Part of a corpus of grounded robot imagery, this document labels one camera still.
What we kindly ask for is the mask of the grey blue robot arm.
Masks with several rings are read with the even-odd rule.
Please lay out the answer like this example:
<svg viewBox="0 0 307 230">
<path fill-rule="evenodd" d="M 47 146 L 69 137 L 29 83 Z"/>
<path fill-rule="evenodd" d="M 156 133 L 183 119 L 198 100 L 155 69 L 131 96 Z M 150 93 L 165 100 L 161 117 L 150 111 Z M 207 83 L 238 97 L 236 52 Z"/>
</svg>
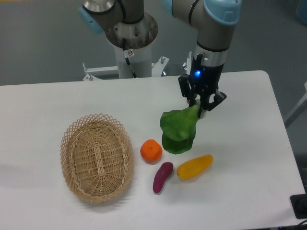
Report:
<svg viewBox="0 0 307 230">
<path fill-rule="evenodd" d="M 187 72 L 179 77 L 182 96 L 199 112 L 211 111 L 226 99 L 218 82 L 239 21 L 239 0 L 164 0 L 163 8 L 198 32 Z M 152 76 L 151 46 L 158 34 L 156 20 L 142 0 L 85 0 L 78 9 L 87 28 L 104 33 L 114 47 L 119 77 Z"/>
</svg>

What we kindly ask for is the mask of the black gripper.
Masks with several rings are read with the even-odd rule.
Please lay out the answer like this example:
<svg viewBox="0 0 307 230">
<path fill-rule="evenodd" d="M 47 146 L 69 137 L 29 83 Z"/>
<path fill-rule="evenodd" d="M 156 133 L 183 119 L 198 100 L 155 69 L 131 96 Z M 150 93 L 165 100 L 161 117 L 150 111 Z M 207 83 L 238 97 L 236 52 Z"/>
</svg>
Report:
<svg viewBox="0 0 307 230">
<path fill-rule="evenodd" d="M 190 75 L 183 74 L 178 78 L 181 94 L 187 99 L 189 107 L 196 104 L 196 98 L 200 95 L 198 118 L 202 117 L 203 111 L 211 111 L 227 98 L 225 93 L 218 91 L 224 64 L 211 67 L 203 65 L 202 61 L 204 55 L 198 54 L 192 60 Z"/>
</svg>

